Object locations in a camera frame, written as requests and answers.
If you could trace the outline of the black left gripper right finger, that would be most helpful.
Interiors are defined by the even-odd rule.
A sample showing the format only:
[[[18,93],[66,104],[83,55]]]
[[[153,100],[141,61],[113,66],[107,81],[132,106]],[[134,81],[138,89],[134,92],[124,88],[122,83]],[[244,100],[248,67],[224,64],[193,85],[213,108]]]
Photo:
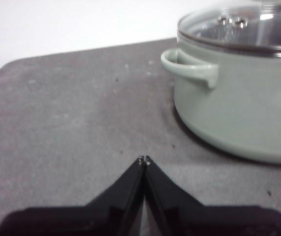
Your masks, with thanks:
[[[281,213],[261,206],[207,206],[146,156],[145,196],[163,236],[281,236]]]

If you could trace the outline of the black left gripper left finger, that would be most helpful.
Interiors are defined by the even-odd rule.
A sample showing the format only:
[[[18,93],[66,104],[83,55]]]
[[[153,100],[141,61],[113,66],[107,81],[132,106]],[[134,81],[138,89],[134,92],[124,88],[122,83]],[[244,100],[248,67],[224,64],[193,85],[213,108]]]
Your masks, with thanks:
[[[82,206],[30,207],[9,213],[0,236],[137,236],[144,201],[139,156],[107,189]]]

